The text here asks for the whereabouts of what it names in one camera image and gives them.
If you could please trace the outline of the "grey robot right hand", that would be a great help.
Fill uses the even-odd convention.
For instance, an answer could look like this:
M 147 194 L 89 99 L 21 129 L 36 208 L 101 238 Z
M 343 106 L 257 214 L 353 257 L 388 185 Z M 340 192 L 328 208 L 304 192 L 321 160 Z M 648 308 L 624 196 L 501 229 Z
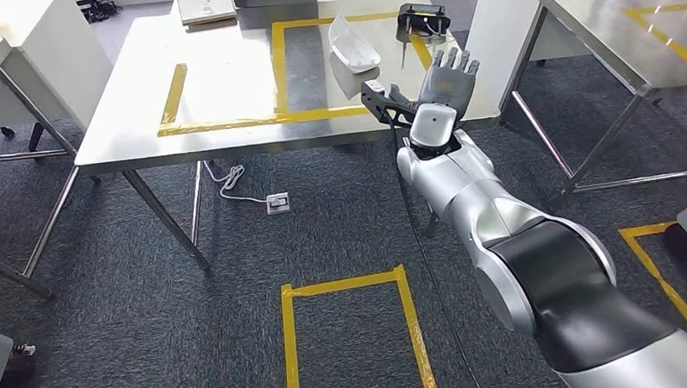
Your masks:
M 458 53 L 457 47 L 436 52 L 415 101 L 406 98 L 395 84 L 390 86 L 389 98 L 411 110 L 429 103 L 442 104 L 455 110 L 456 121 L 461 120 L 472 99 L 479 61 L 471 60 L 468 50 L 460 57 Z

